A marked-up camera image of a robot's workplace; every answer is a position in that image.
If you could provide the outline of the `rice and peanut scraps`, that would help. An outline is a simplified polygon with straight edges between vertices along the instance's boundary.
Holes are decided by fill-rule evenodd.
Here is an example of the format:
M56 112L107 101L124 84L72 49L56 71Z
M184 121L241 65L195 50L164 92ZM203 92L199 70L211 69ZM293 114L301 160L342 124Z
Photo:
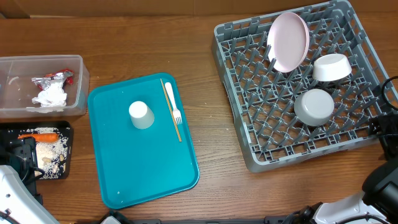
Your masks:
M35 128L28 129L28 134L57 133L59 139L57 142L36 143L36 155L38 168L44 171L41 179L61 179L65 177L67 171L67 158L69 146L67 145L69 137L64 136L58 128Z

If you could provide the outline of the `orange carrot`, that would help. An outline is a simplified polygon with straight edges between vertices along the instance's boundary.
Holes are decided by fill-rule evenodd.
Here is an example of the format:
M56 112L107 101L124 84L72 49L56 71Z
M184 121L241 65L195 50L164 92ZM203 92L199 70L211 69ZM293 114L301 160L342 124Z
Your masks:
M57 142L59 136L57 133L44 133L44 134L23 134L18 139L34 138L37 142L53 143Z

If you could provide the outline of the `white napkin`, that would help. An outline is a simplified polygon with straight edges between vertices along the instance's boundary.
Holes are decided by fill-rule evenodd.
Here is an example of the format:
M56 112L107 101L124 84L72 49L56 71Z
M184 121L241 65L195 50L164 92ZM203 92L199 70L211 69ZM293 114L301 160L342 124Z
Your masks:
M57 107L66 105L67 94L63 90L63 83L52 82L32 99L33 104L40 103L41 107Z

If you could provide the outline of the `grey bowl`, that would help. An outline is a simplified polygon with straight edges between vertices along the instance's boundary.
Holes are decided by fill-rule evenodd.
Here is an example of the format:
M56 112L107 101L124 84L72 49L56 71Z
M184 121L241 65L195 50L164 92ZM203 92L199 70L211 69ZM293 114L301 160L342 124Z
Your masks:
M321 126L331 118L334 101L326 91L312 89L296 98L294 111L302 123L308 126Z

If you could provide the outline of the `foil wrapper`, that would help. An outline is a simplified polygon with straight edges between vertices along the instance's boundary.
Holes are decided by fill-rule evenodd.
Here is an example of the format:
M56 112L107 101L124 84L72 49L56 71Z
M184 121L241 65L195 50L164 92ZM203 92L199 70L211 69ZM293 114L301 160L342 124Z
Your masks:
M52 84L60 83L63 88L65 84L73 84L73 76L75 72L73 70L64 69L55 73L46 74L44 77L34 77L31 81L40 89L46 90Z

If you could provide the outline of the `white bowl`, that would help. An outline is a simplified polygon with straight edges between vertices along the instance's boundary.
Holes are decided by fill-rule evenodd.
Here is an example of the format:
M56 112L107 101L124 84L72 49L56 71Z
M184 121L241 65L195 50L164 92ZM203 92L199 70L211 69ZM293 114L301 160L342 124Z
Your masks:
M313 64L313 78L320 82L332 82L347 77L352 72L347 56L328 54Z

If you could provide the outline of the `red sauce packet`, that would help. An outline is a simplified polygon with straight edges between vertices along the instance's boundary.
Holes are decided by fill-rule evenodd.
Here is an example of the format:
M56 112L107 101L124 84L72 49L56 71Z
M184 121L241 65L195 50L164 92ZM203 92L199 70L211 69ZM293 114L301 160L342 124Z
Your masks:
M62 80L64 80L64 82L66 84L72 85L74 75L75 75L75 72L73 70L64 69L64 70L57 71L55 73L46 74L44 77L50 78L51 80L62 79Z

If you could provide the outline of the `grey plastic dishwasher rack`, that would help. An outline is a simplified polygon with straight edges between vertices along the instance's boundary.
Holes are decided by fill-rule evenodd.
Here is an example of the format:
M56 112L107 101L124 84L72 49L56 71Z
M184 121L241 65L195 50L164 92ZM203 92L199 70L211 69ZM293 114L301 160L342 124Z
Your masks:
M269 60L267 36L284 12L307 24L310 43L304 61L282 73ZM220 24L212 46L220 80L228 94L246 167L264 172L379 141L369 120L397 115L397 78L389 77L348 1L311 6ZM316 59L347 56L352 72L340 80L313 78ZM326 124L308 126L295 114L296 98L312 89L331 95L334 111Z

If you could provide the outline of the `translucent plastic cup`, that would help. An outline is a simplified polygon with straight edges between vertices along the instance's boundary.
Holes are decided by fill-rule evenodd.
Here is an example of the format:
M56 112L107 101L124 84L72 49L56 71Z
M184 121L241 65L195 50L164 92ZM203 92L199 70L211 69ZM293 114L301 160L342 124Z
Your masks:
M129 115L137 129L147 129L155 120L152 110L143 101L133 102L129 106Z

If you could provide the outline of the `wooden chopstick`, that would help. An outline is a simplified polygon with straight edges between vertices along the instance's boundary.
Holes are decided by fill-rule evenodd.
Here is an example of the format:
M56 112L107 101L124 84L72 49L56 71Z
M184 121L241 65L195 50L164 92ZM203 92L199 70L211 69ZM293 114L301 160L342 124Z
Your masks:
M173 124L174 124L174 128L175 128L175 131L176 131L176 134L177 134L177 137L178 137L178 141L179 141L179 142L182 142L182 138L181 138L181 136L180 136L180 133L179 133L179 130L178 130L178 126L177 126L177 124L176 124L176 122L175 122L175 118L174 118L174 116L173 116L172 107L171 107L171 104L170 104L170 100L169 100L167 91L166 91L166 89L165 89L165 85L164 85L162 79L160 79L160 82L161 82L161 85L162 85L162 89L163 89L163 92L164 92L164 96L165 96L167 105L168 105L168 107L169 107L170 115L171 115L171 118L172 118L172 121L173 121Z

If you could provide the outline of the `white plastic fork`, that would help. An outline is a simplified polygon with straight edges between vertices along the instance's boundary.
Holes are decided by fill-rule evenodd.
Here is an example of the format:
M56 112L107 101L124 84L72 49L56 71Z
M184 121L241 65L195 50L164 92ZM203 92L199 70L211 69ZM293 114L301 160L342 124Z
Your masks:
M182 115L180 110L177 108L174 97L174 91L170 82L165 83L165 89L172 105L172 113L174 116L174 120L176 124L182 124Z

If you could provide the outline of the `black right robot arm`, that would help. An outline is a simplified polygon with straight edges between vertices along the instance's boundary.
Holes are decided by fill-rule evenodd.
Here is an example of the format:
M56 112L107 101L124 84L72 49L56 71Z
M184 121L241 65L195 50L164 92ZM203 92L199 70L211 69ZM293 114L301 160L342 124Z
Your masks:
M362 190L333 203L318 203L288 215L283 223L397 223L397 115L370 120L386 163L369 174Z

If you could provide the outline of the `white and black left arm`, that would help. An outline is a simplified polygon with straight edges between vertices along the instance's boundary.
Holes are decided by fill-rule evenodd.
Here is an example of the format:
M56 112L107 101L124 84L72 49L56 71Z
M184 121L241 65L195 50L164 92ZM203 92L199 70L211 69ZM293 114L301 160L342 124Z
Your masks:
M42 205L36 181L38 167L33 138L1 136L1 223L57 223Z

